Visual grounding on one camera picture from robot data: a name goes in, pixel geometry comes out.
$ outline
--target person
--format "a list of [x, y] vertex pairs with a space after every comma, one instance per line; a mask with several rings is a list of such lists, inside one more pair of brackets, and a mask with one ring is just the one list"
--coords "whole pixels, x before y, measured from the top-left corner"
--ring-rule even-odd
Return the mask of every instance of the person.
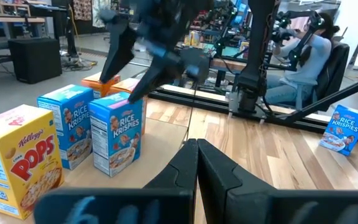
[[[324, 23], [304, 46], [298, 61], [297, 71], [286, 71], [284, 76], [267, 74], [267, 92], [265, 95], [267, 103], [275, 104], [296, 101], [298, 85], [288, 79], [290, 76], [296, 76], [297, 79], [317, 80], [318, 75], [331, 54], [331, 39], [339, 31], [339, 27], [334, 26], [333, 19], [329, 14], [322, 12], [320, 16], [324, 19]], [[306, 34], [309, 23], [305, 25], [304, 32], [293, 29], [282, 29], [282, 32], [290, 34], [297, 38], [297, 40], [284, 47], [275, 44], [273, 54], [279, 57], [288, 56], [290, 51], [298, 45], [299, 41]], [[307, 100], [311, 96], [312, 90], [312, 86], [303, 86], [302, 100]]]

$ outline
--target black chair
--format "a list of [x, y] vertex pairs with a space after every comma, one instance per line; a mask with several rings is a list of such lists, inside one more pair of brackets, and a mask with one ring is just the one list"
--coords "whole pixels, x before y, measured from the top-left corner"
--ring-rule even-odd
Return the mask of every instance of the black chair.
[[[349, 56], [349, 46], [340, 42], [333, 42], [333, 49], [324, 68], [320, 72], [316, 81], [305, 81], [302, 79], [291, 80], [298, 84], [298, 93], [295, 102], [280, 103], [280, 106], [291, 107], [297, 110], [302, 109], [326, 96], [329, 96], [341, 87], [342, 79], [346, 71], [347, 58]], [[312, 85], [312, 95], [307, 100], [302, 100], [302, 88], [306, 85]], [[327, 111], [329, 106], [319, 108], [320, 111]]]

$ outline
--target cereal box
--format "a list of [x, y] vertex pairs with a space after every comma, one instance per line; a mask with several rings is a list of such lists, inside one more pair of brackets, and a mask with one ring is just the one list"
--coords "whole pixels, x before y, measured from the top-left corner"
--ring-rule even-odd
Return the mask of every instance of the cereal box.
[[348, 156], [357, 141], [358, 111], [338, 105], [320, 140], [320, 146]]
[[89, 104], [94, 166], [110, 177], [140, 156], [142, 100], [130, 104], [119, 92]]
[[63, 183], [53, 114], [22, 105], [0, 114], [0, 212], [26, 219]]
[[[139, 80], [136, 78], [127, 78], [110, 88], [108, 95], [112, 95], [114, 93], [119, 93], [120, 91], [124, 91], [127, 93], [132, 93], [136, 85], [139, 83]], [[145, 131], [146, 124], [146, 109], [147, 109], [147, 97], [143, 97], [142, 102], [142, 135]]]
[[91, 75], [82, 79], [81, 85], [85, 87], [90, 87], [93, 89], [93, 98], [99, 99], [101, 97], [105, 97], [109, 91], [110, 86], [119, 83], [120, 76], [116, 75], [113, 79], [108, 81], [106, 84], [102, 84], [99, 82], [101, 72]]
[[63, 167], [74, 169], [91, 154], [91, 120], [88, 103], [93, 90], [68, 85], [37, 99], [38, 107], [53, 111]]

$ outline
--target blue cereal box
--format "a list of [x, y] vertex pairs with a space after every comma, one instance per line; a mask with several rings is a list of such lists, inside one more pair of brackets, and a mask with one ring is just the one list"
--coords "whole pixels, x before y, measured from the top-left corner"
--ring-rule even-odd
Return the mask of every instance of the blue cereal box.
[[53, 111], [63, 167], [74, 169], [92, 151], [91, 120], [88, 104], [91, 88], [68, 85], [37, 99], [39, 108]]
[[348, 156], [358, 141], [358, 110], [338, 105], [320, 146]]
[[94, 166], [110, 177], [140, 156], [143, 100], [129, 104], [119, 92], [89, 104]]

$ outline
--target speaker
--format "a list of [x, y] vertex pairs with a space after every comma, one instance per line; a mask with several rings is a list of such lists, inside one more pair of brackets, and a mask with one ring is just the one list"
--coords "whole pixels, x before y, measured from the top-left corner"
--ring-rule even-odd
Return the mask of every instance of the speaker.
[[8, 47], [18, 81], [34, 84], [62, 74], [58, 40], [14, 39]]

